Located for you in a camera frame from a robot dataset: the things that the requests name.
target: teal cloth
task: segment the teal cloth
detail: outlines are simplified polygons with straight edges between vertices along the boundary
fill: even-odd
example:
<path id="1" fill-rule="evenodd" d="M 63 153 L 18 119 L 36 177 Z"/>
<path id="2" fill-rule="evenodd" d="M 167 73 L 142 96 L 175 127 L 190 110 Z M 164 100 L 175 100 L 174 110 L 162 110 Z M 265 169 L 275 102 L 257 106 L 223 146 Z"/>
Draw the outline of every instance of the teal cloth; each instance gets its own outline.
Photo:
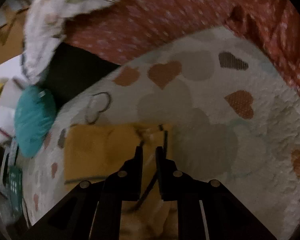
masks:
<path id="1" fill-rule="evenodd" d="M 16 108 L 14 126 L 24 157 L 33 157 L 40 150 L 56 118 L 56 112 L 50 91 L 29 86 L 22 92 Z"/>

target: green object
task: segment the green object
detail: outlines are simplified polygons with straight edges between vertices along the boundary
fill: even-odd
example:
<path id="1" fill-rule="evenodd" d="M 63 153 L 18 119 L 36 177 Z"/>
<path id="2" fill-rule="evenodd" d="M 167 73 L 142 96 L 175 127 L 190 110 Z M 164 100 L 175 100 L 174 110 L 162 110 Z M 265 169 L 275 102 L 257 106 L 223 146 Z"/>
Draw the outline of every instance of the green object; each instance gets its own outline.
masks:
<path id="1" fill-rule="evenodd" d="M 16 166 L 9 167 L 9 189 L 14 217 L 22 215 L 22 171 Z"/>
<path id="2" fill-rule="evenodd" d="M 56 118 L 56 105 L 48 90 L 27 87 L 21 94 L 14 117 L 16 139 L 24 157 L 40 150 Z"/>

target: dotted heart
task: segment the dotted heart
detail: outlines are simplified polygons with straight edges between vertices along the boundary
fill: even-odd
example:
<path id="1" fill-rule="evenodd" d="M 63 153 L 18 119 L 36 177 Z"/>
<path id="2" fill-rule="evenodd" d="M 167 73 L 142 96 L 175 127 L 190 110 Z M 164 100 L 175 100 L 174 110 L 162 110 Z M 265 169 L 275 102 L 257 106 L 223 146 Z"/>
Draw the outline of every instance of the dotted heart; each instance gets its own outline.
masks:
<path id="1" fill-rule="evenodd" d="M 148 78 L 159 88 L 164 89 L 172 80 L 181 73 L 182 65 L 178 61 L 167 64 L 155 64 L 148 70 Z"/>
<path id="2" fill-rule="evenodd" d="M 295 150 L 291 153 L 291 163 L 294 173 L 300 179 L 300 150 Z"/>
<path id="3" fill-rule="evenodd" d="M 221 52 L 219 54 L 220 67 L 231 68 L 236 70 L 247 70 L 249 68 L 248 63 L 236 58 L 230 52 Z"/>
<path id="4" fill-rule="evenodd" d="M 252 95 L 244 90 L 238 90 L 225 97 L 225 100 L 233 108 L 233 110 L 243 119 L 251 119 L 253 117 Z"/>
<path id="5" fill-rule="evenodd" d="M 138 69 L 126 66 L 121 73 L 113 80 L 119 86 L 127 87 L 136 82 L 140 77 Z"/>

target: red fabric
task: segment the red fabric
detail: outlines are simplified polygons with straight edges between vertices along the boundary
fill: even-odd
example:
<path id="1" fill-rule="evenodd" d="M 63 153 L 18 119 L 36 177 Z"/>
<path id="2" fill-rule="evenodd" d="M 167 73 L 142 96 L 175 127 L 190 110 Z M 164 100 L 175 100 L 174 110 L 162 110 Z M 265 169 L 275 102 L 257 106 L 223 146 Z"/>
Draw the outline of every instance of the red fabric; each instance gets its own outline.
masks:
<path id="1" fill-rule="evenodd" d="M 300 95 L 300 15 L 289 0 L 121 0 L 68 21 L 66 42 L 121 65 L 218 25 L 253 41 Z"/>

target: screw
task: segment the screw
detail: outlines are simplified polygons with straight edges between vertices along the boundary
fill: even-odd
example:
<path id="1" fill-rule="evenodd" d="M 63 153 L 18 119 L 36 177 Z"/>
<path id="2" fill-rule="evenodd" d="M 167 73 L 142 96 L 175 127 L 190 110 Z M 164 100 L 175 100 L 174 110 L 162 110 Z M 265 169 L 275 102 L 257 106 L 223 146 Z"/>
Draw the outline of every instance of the screw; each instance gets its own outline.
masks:
<path id="1" fill-rule="evenodd" d="M 120 178 L 123 178 L 123 177 L 125 177 L 125 176 L 127 176 L 128 175 L 128 173 L 126 172 L 126 171 L 119 171 L 118 172 L 118 176 L 120 177 Z"/>
<path id="2" fill-rule="evenodd" d="M 182 171 L 174 171 L 174 172 L 173 172 L 173 176 L 175 176 L 175 177 L 177 177 L 177 178 L 181 177 L 182 174 L 183 174 Z"/>
<path id="3" fill-rule="evenodd" d="M 80 188 L 87 188 L 90 186 L 90 182 L 87 180 L 81 181 L 80 182 Z"/>
<path id="4" fill-rule="evenodd" d="M 217 179 L 213 179 L 212 181 L 210 181 L 211 186 L 213 187 L 219 187 L 220 186 L 220 181 Z"/>

